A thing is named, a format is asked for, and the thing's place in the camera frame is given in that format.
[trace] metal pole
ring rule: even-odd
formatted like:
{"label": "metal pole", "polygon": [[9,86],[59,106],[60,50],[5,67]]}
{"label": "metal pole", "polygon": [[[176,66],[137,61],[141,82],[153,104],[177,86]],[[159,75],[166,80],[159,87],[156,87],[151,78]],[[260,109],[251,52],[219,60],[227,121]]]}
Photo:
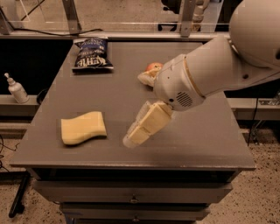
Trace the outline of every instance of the metal pole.
{"label": "metal pole", "polygon": [[66,17],[68,20],[68,27],[70,34],[79,33],[81,25],[77,16],[74,0],[62,0]]}
{"label": "metal pole", "polygon": [[6,21],[6,17],[2,11],[2,6],[0,8],[0,33],[1,34],[10,34],[12,32],[12,28]]}
{"label": "metal pole", "polygon": [[189,37],[192,30],[193,12],[196,0],[185,0],[181,22],[181,36]]}

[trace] spray bottle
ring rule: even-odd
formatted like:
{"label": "spray bottle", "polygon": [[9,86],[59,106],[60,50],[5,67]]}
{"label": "spray bottle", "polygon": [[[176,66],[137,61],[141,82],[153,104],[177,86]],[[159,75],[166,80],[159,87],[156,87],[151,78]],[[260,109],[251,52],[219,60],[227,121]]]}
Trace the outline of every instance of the spray bottle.
{"label": "spray bottle", "polygon": [[8,73],[5,73],[4,76],[7,78],[7,81],[9,82],[9,91],[10,93],[15,97],[16,101],[19,103],[24,103],[29,100],[29,96],[26,93],[23,86],[15,82]]}

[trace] gray table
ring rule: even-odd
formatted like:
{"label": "gray table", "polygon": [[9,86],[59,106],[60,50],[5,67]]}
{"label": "gray table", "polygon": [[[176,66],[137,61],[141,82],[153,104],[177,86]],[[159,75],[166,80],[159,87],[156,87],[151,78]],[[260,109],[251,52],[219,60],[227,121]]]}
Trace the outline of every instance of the gray table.
{"label": "gray table", "polygon": [[[114,70],[91,74],[72,73],[78,52],[73,46],[11,165],[25,167],[37,179],[35,189],[61,202],[70,218],[203,219],[207,206],[231,190],[230,182],[240,171],[256,168],[224,94],[176,112],[172,122],[141,147],[128,149],[122,142],[141,106],[156,100],[137,75],[152,61],[165,63],[198,46],[110,42],[108,58]],[[65,146],[60,119],[90,111],[103,113],[107,138]]]}

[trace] small object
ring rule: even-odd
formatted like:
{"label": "small object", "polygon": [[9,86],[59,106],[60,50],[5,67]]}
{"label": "small object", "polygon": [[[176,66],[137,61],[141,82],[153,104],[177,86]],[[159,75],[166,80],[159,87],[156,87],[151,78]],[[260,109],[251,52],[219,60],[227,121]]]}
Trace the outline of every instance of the small object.
{"label": "small object", "polygon": [[106,38],[82,38],[73,43],[80,48],[73,72],[92,71],[96,68],[113,69],[112,63],[107,59]]}
{"label": "small object", "polygon": [[132,123],[122,142],[128,148],[135,148],[164,128],[171,119],[170,106],[162,101],[153,104],[147,101],[141,107],[136,121]]}
{"label": "small object", "polygon": [[162,66],[163,66],[163,64],[161,64],[159,62],[150,63],[146,67],[145,72],[140,73],[137,78],[144,85],[148,85],[150,87],[153,87],[155,79],[157,78],[158,72],[162,68]]}
{"label": "small object", "polygon": [[61,119],[64,144],[80,144],[91,137],[106,136],[102,112],[94,111],[73,119]]}
{"label": "small object", "polygon": [[8,73],[5,73],[4,76],[7,78],[9,83],[9,91],[14,96],[17,102],[24,103],[28,102],[29,96],[26,93],[25,89],[19,82],[15,82]]}

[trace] metal frame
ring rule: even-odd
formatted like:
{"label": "metal frame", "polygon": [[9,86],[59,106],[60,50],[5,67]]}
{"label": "metal frame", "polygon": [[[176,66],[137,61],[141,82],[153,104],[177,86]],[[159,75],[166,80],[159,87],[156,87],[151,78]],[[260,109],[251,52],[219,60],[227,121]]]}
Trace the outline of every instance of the metal frame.
{"label": "metal frame", "polygon": [[[58,34],[58,36],[48,36],[47,34],[42,34],[36,31],[13,31],[10,29],[9,23],[7,23],[5,15],[0,11],[0,34],[10,34],[10,35],[0,35],[1,38],[5,39],[75,39],[77,36],[86,37],[92,36],[96,34],[100,34],[102,36],[106,35],[111,39],[141,39],[141,40],[180,40],[180,41],[208,41],[212,39],[213,35],[216,34],[205,34],[205,33],[191,33],[192,31],[192,21],[193,21],[193,12],[196,5],[196,0],[185,0],[182,2],[182,15],[181,15],[181,26],[180,32],[177,33],[164,33],[164,32],[89,32],[87,34],[80,34],[82,31],[81,24],[78,19],[78,14],[75,8],[74,0],[61,0],[64,6],[64,10],[66,13],[66,18],[68,22],[68,31],[49,31],[52,34]],[[15,4],[15,0],[3,0],[1,1],[1,7],[12,8],[15,7],[12,5]],[[10,13],[13,17],[17,16],[17,13]]]}
{"label": "metal frame", "polygon": [[192,31],[193,12],[195,8],[196,0],[185,0],[182,24],[181,24],[181,36],[189,37]]}
{"label": "metal frame", "polygon": [[62,0],[70,34],[76,34],[81,31],[81,25],[77,16],[74,0]]}

